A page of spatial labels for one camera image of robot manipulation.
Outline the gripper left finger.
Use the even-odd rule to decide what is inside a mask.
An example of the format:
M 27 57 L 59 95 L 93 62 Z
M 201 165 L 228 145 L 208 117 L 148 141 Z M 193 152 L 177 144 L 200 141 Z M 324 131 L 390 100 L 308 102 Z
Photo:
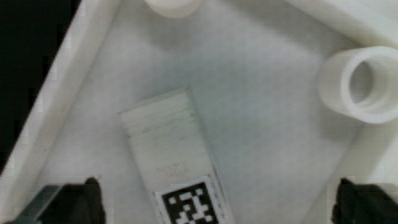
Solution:
M 11 224 L 107 224 L 98 179 L 47 185 Z

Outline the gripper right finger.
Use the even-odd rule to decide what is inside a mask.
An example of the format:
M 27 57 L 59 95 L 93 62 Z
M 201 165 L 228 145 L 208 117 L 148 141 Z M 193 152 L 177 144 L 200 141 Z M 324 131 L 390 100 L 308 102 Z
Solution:
M 398 202 L 376 184 L 342 179 L 331 221 L 333 224 L 398 224 Z

